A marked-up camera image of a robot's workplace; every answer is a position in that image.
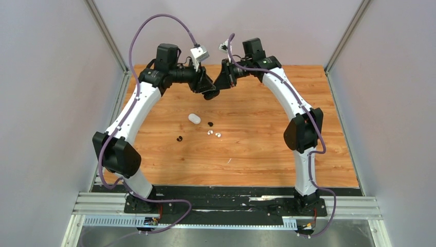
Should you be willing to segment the black charging case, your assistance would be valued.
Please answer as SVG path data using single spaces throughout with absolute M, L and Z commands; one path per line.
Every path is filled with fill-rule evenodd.
M 220 94 L 220 90 L 207 91 L 203 93 L 203 98 L 205 100 L 212 100 Z

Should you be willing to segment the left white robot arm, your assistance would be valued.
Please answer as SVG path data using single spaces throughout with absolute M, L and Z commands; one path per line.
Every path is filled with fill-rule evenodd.
M 158 45 L 156 57 L 138 75 L 136 87 L 116 120 L 104 131 L 96 132 L 92 142 L 98 159 L 98 173 L 106 169 L 115 174 L 138 198 L 144 212 L 157 207 L 154 186 L 140 171 L 141 155 L 133 144 L 136 135 L 153 106 L 174 83 L 186 83 L 194 93 L 208 93 L 215 89 L 201 62 L 209 57 L 204 46 L 195 44 L 190 49 L 188 64 L 179 62 L 181 50 L 177 45 Z

